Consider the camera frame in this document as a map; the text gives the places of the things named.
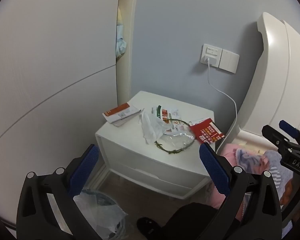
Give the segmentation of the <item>white wall switch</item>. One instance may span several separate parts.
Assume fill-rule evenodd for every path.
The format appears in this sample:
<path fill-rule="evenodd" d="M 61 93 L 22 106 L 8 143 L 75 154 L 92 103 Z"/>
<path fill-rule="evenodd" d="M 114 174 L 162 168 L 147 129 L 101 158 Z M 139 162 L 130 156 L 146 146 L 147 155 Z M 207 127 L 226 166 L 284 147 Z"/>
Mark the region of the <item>white wall switch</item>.
<path fill-rule="evenodd" d="M 223 49 L 219 62 L 219 69 L 235 74 L 237 71 L 238 62 L 238 54 Z"/>

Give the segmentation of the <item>pink blue bedding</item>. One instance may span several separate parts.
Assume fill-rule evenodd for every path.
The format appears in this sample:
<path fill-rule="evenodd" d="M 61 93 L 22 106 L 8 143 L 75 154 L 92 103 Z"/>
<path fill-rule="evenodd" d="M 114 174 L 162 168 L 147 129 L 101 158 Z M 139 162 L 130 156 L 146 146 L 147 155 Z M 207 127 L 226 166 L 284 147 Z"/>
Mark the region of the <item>pink blue bedding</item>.
<path fill-rule="evenodd" d="M 277 151 L 266 151 L 258 153 L 249 150 L 243 145 L 226 144 L 221 151 L 221 156 L 224 156 L 232 166 L 240 166 L 244 171 L 252 174 L 261 174 L 263 171 L 270 171 L 276 186 L 277 194 L 282 203 L 290 200 L 290 187 L 293 172 L 283 167 L 280 164 L 281 155 Z M 209 207 L 209 217 L 212 218 L 218 209 L 221 207 L 225 196 L 220 194 L 216 187 L 212 184 L 209 188 L 211 194 L 208 198 L 207 205 Z M 242 220 L 247 204 L 250 199 L 250 193 L 246 193 L 239 211 L 236 214 L 236 219 L 239 222 Z M 300 217 L 300 210 L 286 227 L 282 229 L 282 237 L 293 228 L 293 223 L 296 223 Z"/>

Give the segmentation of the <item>trash bin with liner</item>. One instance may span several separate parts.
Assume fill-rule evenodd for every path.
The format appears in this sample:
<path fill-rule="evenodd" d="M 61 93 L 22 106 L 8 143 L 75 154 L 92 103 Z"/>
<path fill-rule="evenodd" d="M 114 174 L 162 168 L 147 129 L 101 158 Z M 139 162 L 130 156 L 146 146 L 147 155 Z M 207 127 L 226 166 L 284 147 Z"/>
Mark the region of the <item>trash bin with liner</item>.
<path fill-rule="evenodd" d="M 74 201 L 90 226 L 102 239 L 126 237 L 127 213 L 111 197 L 97 190 L 83 189 Z"/>

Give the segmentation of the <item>beige door frame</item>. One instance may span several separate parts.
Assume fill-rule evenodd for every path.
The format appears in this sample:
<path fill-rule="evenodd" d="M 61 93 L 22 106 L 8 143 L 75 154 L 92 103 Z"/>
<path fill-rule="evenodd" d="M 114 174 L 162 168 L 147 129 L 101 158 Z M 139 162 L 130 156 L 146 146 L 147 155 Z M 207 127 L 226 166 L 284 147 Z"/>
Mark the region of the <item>beige door frame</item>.
<path fill-rule="evenodd" d="M 125 52 L 116 60 L 117 103 L 129 101 L 132 96 L 132 52 L 137 0 L 119 0 L 117 21 L 121 24 L 119 37 L 126 45 Z"/>

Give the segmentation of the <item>orange white paper booklet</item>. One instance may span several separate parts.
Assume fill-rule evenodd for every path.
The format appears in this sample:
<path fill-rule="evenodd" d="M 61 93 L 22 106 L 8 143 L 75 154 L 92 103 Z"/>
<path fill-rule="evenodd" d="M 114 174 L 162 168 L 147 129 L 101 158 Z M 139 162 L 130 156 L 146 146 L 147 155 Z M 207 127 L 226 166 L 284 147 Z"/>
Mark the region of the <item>orange white paper booklet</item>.
<path fill-rule="evenodd" d="M 120 127 L 140 113 L 140 109 L 129 103 L 124 103 L 116 108 L 102 113 L 102 115 L 108 123 L 116 127 Z"/>

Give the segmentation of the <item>white bedside cabinet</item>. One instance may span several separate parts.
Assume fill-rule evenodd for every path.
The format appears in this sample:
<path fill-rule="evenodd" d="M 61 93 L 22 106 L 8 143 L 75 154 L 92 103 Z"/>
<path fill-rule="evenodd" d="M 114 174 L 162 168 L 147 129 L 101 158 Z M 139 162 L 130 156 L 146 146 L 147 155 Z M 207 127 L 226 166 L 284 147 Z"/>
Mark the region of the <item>white bedside cabinet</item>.
<path fill-rule="evenodd" d="M 140 186 L 186 199 L 210 181 L 197 141 L 183 152 L 166 153 L 146 143 L 138 117 L 120 127 L 105 123 L 95 135 L 107 168 Z"/>

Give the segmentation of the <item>light blue hanging cloth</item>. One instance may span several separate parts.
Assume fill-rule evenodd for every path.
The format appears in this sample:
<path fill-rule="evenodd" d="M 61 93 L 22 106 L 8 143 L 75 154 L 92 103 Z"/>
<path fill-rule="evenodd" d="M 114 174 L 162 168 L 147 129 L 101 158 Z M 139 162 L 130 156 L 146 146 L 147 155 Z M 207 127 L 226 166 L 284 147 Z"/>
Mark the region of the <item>light blue hanging cloth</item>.
<path fill-rule="evenodd" d="M 120 8 L 117 9 L 117 23 L 116 23 L 116 49 L 115 55 L 116 60 L 118 60 L 125 52 L 127 48 L 127 42 L 123 37 L 124 25 L 121 15 Z"/>

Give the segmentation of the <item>white plastic bag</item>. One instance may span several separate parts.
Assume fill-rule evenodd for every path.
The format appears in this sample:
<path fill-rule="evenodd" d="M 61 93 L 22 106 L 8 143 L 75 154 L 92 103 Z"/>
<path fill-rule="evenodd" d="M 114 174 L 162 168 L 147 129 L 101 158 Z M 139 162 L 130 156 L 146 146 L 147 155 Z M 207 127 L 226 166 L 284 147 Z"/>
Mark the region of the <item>white plastic bag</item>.
<path fill-rule="evenodd" d="M 160 139 L 172 124 L 166 123 L 152 113 L 143 111 L 140 116 L 143 137 L 147 144 L 153 144 Z"/>

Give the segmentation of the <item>white wall socket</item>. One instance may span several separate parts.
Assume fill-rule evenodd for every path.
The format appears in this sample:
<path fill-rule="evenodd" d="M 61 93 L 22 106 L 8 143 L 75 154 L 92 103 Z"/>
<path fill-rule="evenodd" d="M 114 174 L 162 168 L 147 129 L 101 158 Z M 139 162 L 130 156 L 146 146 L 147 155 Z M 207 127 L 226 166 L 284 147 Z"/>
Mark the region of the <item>white wall socket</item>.
<path fill-rule="evenodd" d="M 200 62 L 202 64 L 207 64 L 207 61 L 209 60 L 209 64 L 211 67 L 218 68 L 221 60 L 222 51 L 222 48 L 208 44 L 203 44 Z"/>

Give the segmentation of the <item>green twig wreath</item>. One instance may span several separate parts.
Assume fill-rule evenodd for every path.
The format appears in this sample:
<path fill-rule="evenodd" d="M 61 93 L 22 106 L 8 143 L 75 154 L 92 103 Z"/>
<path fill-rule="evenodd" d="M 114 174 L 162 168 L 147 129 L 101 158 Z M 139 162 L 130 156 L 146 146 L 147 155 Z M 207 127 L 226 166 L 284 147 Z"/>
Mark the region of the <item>green twig wreath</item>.
<path fill-rule="evenodd" d="M 155 146 L 162 151 L 168 154 L 177 154 L 190 148 L 196 141 L 196 136 L 191 131 L 189 123 L 174 118 L 168 118 L 164 120 L 164 122 L 171 125 L 171 128 L 162 135 L 160 140 L 168 142 L 170 145 L 174 146 L 175 149 L 167 150 L 164 148 L 163 143 L 155 141 Z"/>

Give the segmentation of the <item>green food flyer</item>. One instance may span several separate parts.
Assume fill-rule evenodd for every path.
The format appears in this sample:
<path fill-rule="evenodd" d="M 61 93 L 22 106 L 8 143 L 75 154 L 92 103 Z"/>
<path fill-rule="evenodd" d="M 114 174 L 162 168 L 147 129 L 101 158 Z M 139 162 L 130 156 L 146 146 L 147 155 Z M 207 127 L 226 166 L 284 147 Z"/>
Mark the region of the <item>green food flyer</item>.
<path fill-rule="evenodd" d="M 151 113 L 166 123 L 181 124 L 179 110 L 162 105 L 153 106 Z"/>

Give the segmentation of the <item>red paper flyer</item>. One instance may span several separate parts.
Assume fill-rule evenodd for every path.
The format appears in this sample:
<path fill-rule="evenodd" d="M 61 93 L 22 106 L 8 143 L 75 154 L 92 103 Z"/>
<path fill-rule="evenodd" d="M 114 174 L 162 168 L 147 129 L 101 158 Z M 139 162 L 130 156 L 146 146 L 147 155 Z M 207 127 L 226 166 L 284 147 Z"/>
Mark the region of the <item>red paper flyer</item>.
<path fill-rule="evenodd" d="M 213 144 L 225 137 L 211 118 L 190 121 L 189 124 L 191 131 L 201 144 L 205 142 Z"/>

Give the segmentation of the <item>clear plastic wrap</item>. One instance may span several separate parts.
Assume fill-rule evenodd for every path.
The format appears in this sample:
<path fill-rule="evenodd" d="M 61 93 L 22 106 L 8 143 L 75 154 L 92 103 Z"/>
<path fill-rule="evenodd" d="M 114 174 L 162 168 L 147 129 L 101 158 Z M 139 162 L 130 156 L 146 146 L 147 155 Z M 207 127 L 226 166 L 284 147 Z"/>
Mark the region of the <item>clear plastic wrap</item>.
<path fill-rule="evenodd" d="M 173 150 L 186 150 L 189 148 L 196 140 L 195 135 L 189 129 L 188 126 L 183 128 L 177 128 L 173 131 L 167 131 L 158 142 L 162 144 L 162 147 L 168 151 Z"/>

